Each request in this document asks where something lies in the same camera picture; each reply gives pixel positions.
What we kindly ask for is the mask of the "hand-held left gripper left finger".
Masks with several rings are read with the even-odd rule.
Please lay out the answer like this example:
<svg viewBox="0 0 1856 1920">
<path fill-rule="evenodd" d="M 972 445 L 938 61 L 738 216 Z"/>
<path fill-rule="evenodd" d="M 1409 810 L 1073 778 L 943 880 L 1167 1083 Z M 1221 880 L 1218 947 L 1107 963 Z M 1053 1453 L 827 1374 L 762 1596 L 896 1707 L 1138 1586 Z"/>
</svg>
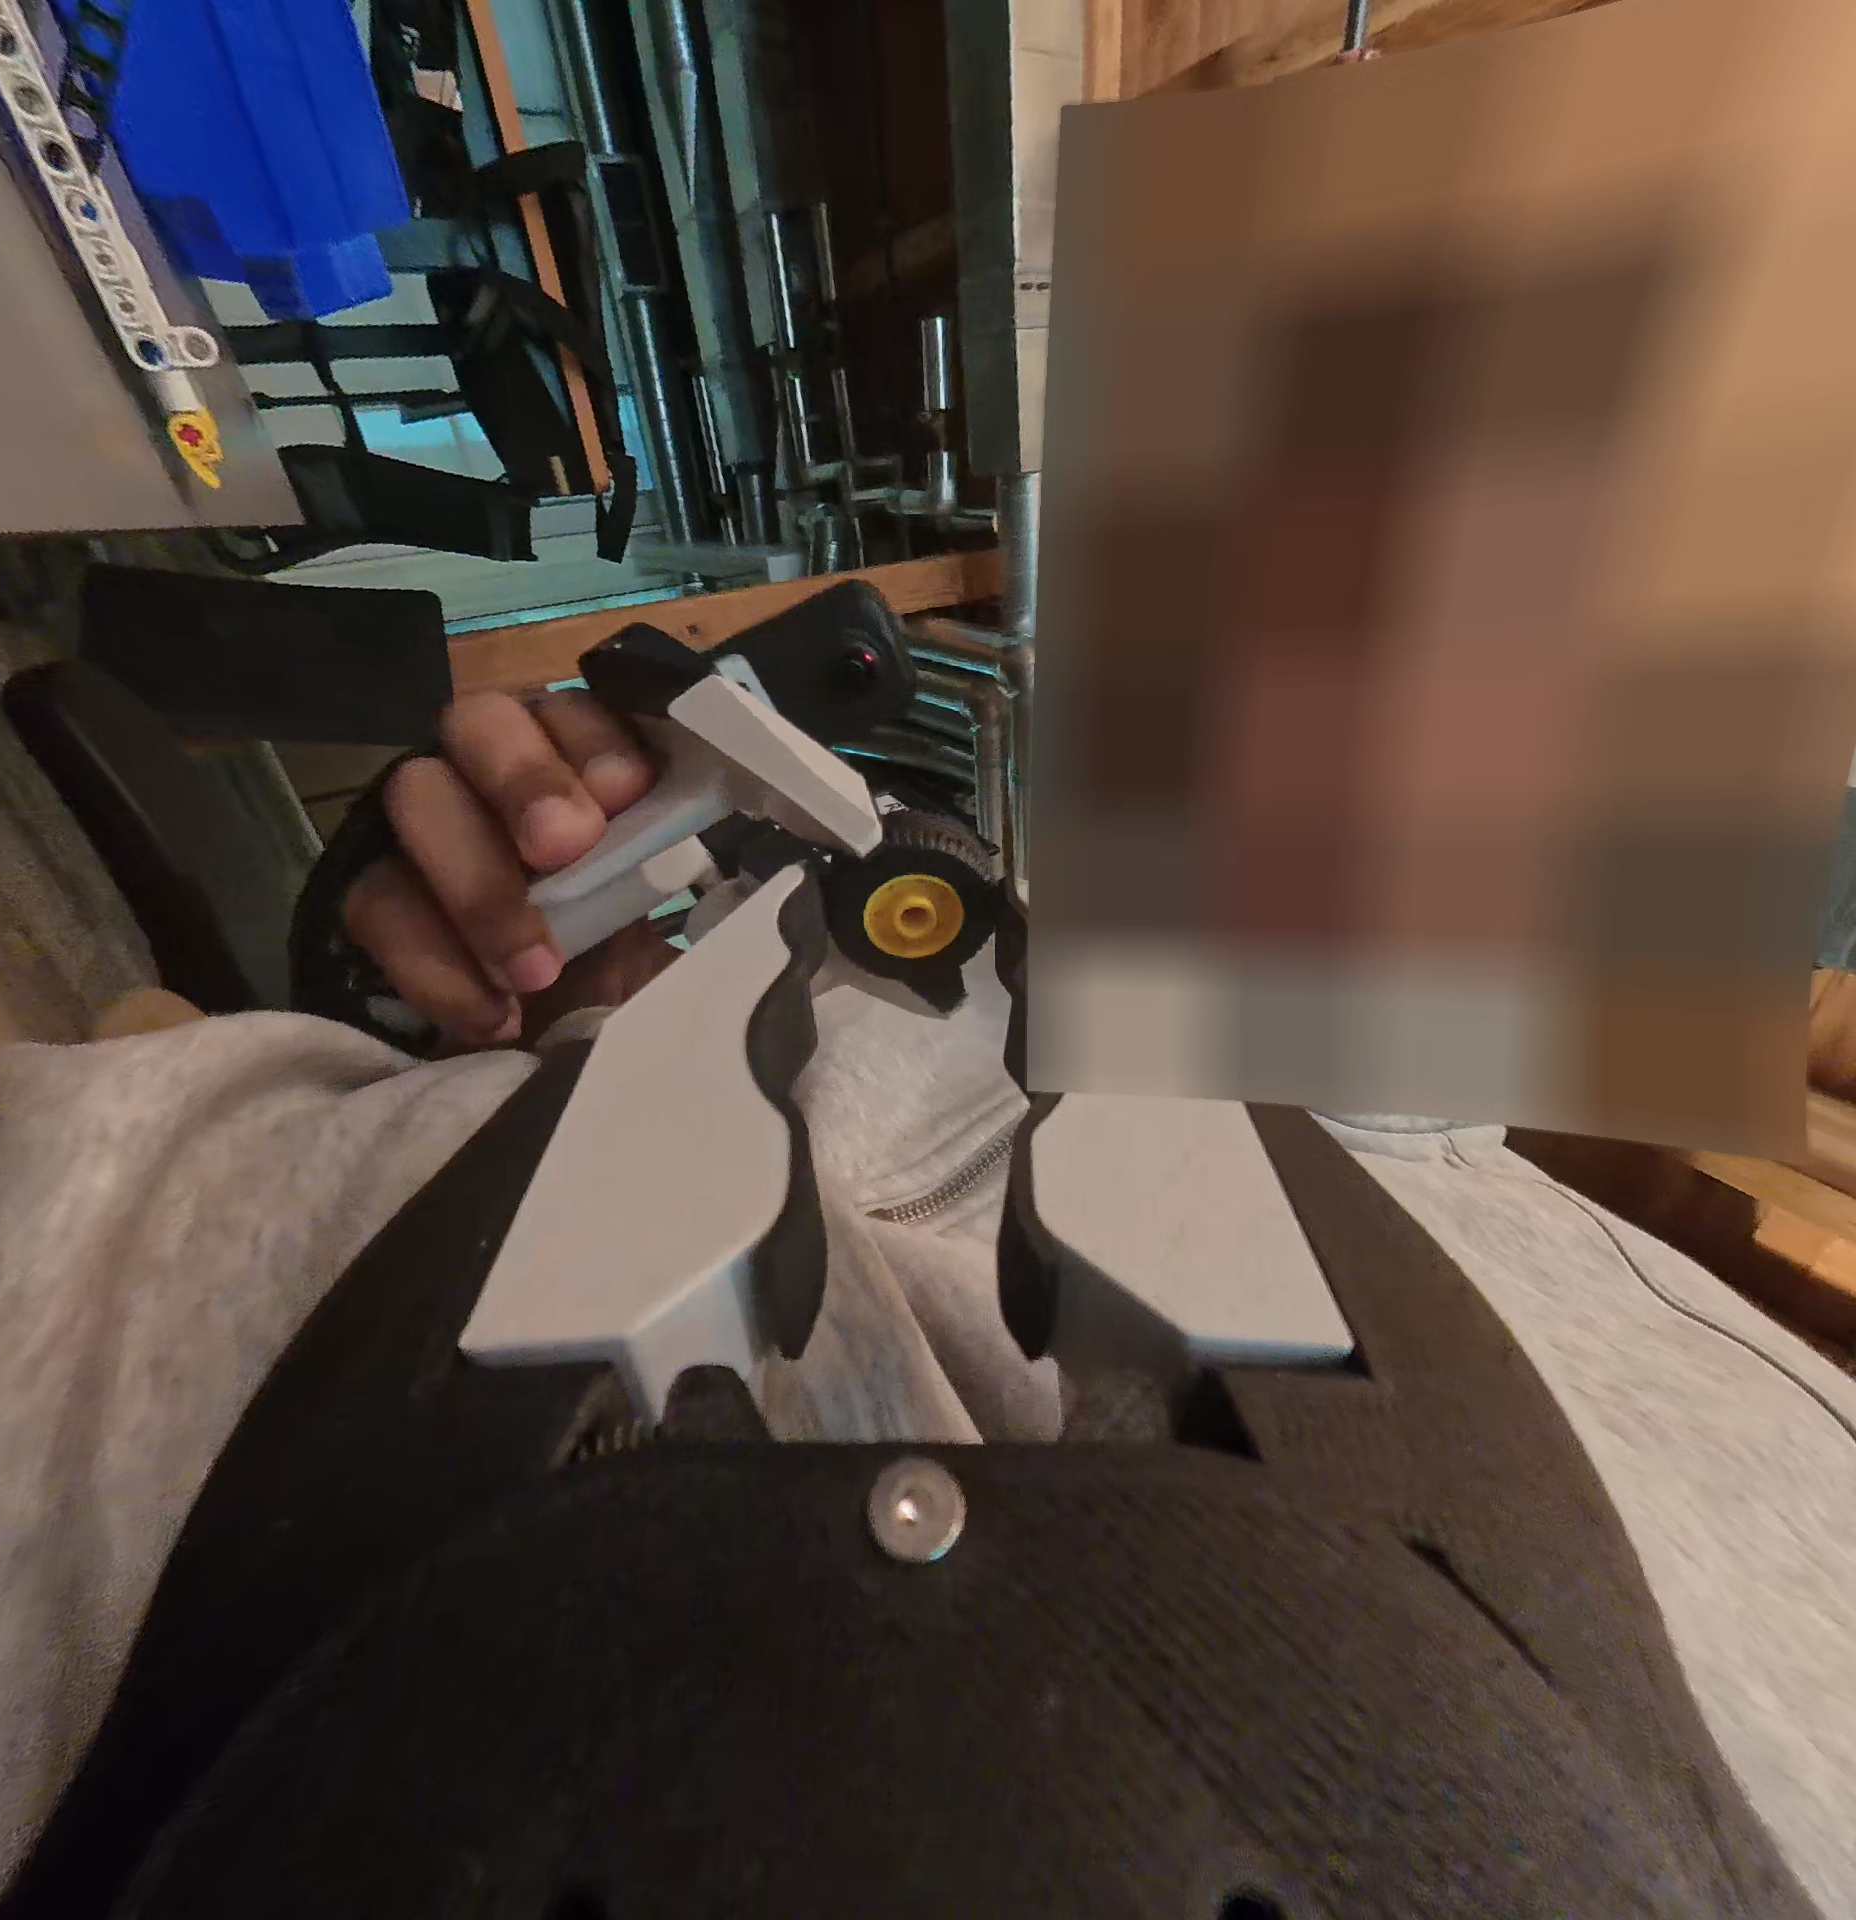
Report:
<svg viewBox="0 0 1856 1920">
<path fill-rule="evenodd" d="M 461 1331 L 469 1361 L 603 1361 L 656 1418 L 685 1372 L 803 1352 L 827 1238 L 796 1090 L 823 949 L 817 878 L 789 866 L 600 1023 Z"/>
</svg>

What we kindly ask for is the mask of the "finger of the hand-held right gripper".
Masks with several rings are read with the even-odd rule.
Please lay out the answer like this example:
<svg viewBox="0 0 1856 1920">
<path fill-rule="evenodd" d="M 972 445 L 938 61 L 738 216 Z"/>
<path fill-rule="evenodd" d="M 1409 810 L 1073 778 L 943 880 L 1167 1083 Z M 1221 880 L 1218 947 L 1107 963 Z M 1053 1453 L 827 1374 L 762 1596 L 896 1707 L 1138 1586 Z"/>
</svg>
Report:
<svg viewBox="0 0 1856 1920">
<path fill-rule="evenodd" d="M 844 856 L 882 847 L 883 817 L 865 780 L 749 686 L 707 676 L 677 694 L 665 719 L 711 756 L 735 813 Z"/>
</svg>

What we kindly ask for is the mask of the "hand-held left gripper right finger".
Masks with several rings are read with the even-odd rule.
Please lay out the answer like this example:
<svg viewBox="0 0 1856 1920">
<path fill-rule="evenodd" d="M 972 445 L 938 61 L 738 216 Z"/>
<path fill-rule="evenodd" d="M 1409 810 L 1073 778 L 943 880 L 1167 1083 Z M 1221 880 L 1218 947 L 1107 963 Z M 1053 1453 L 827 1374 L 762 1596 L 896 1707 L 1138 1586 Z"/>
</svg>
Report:
<svg viewBox="0 0 1856 1920">
<path fill-rule="evenodd" d="M 1339 1372 L 1357 1339 L 1250 1110 L 1036 1091 L 1028 937 L 997 936 L 1004 1070 L 1024 1094 L 997 1227 L 997 1306 L 1024 1360 L 1179 1399 L 1203 1374 Z"/>
</svg>

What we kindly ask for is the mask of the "lego wheel with yellow hub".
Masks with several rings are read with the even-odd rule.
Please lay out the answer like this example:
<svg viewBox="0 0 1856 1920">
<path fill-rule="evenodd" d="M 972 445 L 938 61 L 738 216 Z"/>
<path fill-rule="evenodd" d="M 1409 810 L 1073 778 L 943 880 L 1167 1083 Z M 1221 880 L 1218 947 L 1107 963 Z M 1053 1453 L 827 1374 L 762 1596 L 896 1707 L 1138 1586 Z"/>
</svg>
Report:
<svg viewBox="0 0 1856 1920">
<path fill-rule="evenodd" d="M 997 926 L 999 854 L 950 813 L 882 816 L 865 856 L 831 856 L 819 899 L 851 982 L 909 1015 L 947 1020 L 965 1003 L 968 962 Z"/>
</svg>

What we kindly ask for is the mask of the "white lego technic beam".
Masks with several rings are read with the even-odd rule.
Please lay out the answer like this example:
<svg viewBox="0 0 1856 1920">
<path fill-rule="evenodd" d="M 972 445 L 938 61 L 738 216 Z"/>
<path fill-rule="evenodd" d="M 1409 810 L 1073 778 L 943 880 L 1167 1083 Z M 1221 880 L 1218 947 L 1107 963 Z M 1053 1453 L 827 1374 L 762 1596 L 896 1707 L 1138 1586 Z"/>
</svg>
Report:
<svg viewBox="0 0 1856 1920">
<path fill-rule="evenodd" d="M 189 378 L 220 365 L 220 345 L 207 329 L 165 314 L 105 187 L 79 155 L 34 35 L 19 7 L 8 3 L 0 3 L 0 106 L 128 361 L 170 412 L 201 406 Z"/>
</svg>

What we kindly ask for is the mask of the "person's right hand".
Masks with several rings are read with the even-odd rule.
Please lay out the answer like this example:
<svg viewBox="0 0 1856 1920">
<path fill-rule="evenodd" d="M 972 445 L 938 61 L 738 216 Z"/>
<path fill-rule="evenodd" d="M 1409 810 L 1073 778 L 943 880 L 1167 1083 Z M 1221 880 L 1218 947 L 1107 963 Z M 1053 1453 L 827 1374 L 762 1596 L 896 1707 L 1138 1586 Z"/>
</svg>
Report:
<svg viewBox="0 0 1856 1920">
<path fill-rule="evenodd" d="M 347 891 L 339 922 L 434 1054 L 529 1046 L 571 1012 L 617 1009 L 676 958 L 646 925 L 562 958 L 528 898 L 640 800 L 640 741 L 582 693 L 460 696 L 437 749 L 381 788 L 391 851 Z"/>
</svg>

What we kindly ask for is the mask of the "wooden beam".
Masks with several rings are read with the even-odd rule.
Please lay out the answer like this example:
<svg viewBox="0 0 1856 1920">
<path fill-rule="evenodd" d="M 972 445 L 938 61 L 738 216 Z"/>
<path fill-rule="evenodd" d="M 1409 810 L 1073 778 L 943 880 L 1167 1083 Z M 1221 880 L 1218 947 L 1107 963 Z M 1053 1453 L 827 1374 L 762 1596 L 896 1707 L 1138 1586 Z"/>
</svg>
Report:
<svg viewBox="0 0 1856 1920">
<path fill-rule="evenodd" d="M 651 624 L 687 648 L 707 653 L 745 629 L 849 582 L 874 589 L 896 614 L 940 612 L 1000 599 L 1004 560 L 999 548 L 957 550 L 844 576 L 486 626 L 445 638 L 452 693 L 521 694 L 567 684 L 576 678 L 580 655 L 629 622 Z"/>
</svg>

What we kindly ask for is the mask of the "grey metal pipe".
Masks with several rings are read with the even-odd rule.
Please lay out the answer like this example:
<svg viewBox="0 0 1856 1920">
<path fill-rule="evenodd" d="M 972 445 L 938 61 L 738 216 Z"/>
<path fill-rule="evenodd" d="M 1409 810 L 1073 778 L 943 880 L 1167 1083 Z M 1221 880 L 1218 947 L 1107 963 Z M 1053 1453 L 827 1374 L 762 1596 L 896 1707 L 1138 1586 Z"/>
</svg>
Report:
<svg viewBox="0 0 1856 1920">
<path fill-rule="evenodd" d="M 1036 686 L 1036 560 L 1040 474 L 1003 476 L 997 482 L 994 524 L 1003 570 L 1000 634 L 1003 674 L 1010 689 L 1004 748 L 1004 861 L 1012 889 L 1028 905 L 1029 880 L 1029 780 Z"/>
</svg>

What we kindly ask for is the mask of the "row of metal tubes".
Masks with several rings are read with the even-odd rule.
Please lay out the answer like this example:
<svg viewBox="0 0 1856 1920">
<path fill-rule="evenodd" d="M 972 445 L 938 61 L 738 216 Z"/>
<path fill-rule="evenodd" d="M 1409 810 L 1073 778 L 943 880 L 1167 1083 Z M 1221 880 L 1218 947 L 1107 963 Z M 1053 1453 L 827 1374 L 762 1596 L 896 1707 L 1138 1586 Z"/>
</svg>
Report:
<svg viewBox="0 0 1856 1920">
<path fill-rule="evenodd" d="M 965 468 L 940 5 L 543 5 L 651 595 L 997 539 Z"/>
</svg>

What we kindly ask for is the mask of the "grey zip sweatshirt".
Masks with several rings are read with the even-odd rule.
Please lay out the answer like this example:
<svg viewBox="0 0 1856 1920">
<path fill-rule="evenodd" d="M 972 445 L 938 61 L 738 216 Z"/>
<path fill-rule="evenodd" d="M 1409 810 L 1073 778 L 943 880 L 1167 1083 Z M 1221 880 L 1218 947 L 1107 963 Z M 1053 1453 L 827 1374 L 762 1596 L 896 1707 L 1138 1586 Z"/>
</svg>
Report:
<svg viewBox="0 0 1856 1920">
<path fill-rule="evenodd" d="M 783 1444 L 1050 1442 L 980 1172 L 1020 1101 L 979 1015 L 819 1005 L 827 1306 L 756 1383 Z M 94 1737 L 237 1418 L 348 1262 L 529 1075 L 247 1015 L 0 1052 L 0 1896 Z M 1856 1916 L 1856 1386 L 1493 1125 L 1325 1118 L 1562 1404 L 1740 1788 Z"/>
</svg>

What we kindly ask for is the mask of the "black office chair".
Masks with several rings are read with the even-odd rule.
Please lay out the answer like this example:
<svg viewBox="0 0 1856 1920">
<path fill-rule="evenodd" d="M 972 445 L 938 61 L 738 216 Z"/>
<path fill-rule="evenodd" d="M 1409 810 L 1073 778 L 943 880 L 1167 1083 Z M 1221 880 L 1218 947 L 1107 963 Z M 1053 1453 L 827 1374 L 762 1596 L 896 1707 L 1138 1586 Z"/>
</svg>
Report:
<svg viewBox="0 0 1856 1920">
<path fill-rule="evenodd" d="M 234 796 L 94 665 L 24 667 L 0 705 L 145 937 L 158 983 L 207 1015 L 280 1009 L 283 903 Z"/>
</svg>

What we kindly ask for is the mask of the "blue cloth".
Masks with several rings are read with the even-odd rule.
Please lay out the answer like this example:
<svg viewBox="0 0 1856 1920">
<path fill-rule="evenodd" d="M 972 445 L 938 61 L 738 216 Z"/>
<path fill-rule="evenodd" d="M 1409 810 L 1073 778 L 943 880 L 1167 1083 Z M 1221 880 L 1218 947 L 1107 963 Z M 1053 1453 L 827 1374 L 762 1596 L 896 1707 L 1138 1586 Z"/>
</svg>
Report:
<svg viewBox="0 0 1856 1920">
<path fill-rule="evenodd" d="M 379 237 L 411 219 L 347 3 L 52 3 L 69 103 L 171 261 L 271 321 L 391 296 Z"/>
</svg>

